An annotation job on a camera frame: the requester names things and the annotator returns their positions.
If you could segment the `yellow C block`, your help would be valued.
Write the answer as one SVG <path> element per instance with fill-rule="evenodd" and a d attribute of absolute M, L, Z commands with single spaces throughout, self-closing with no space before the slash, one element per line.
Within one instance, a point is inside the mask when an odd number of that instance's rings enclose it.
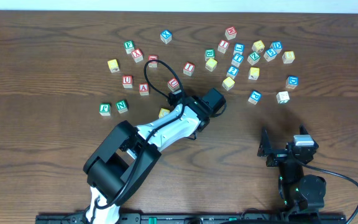
<path fill-rule="evenodd" d="M 165 108 L 161 108 L 160 112 L 158 114 L 159 118 L 163 118 L 164 116 L 168 115 L 170 113 L 170 110 L 165 109 Z"/>

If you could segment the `blue L block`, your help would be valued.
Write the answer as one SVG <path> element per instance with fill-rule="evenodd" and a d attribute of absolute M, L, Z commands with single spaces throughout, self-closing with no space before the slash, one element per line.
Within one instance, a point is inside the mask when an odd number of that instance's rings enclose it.
<path fill-rule="evenodd" d="M 245 49 L 245 45 L 244 44 L 240 44 L 240 43 L 236 43 L 234 44 L 234 50 L 233 50 L 233 54 L 239 54 L 242 55 L 244 53 L 244 49 Z"/>

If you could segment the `red Q block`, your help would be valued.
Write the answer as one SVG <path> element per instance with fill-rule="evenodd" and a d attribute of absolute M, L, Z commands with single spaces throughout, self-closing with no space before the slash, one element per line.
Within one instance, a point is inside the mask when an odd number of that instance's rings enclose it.
<path fill-rule="evenodd" d="M 158 56 L 157 55 L 149 55 L 149 60 L 157 60 Z M 158 62 L 150 62 L 148 64 L 148 66 L 150 68 L 157 68 L 158 67 Z"/>

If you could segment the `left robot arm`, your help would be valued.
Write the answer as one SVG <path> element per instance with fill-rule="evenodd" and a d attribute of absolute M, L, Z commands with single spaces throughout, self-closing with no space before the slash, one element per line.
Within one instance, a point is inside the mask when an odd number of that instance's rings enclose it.
<path fill-rule="evenodd" d="M 117 223 L 119 207 L 142 185 L 162 151 L 179 139 L 196 136 L 226 106 L 223 94 L 214 88 L 202 97 L 176 91 L 168 102 L 174 109 L 151 123 L 117 124 L 85 162 L 91 189 L 87 223 Z"/>

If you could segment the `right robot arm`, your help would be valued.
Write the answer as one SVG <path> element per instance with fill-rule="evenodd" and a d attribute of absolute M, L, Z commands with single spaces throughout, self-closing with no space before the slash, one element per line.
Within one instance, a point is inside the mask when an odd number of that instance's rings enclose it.
<path fill-rule="evenodd" d="M 318 210 L 324 207 L 326 181 L 316 175 L 305 175 L 303 167 L 313 160 L 319 145 L 304 126 L 283 149 L 274 149 L 267 130 L 262 128 L 257 155 L 266 157 L 267 167 L 278 167 L 278 190 L 285 208 L 280 212 L 282 221 L 300 221 L 300 215 L 318 218 Z"/>

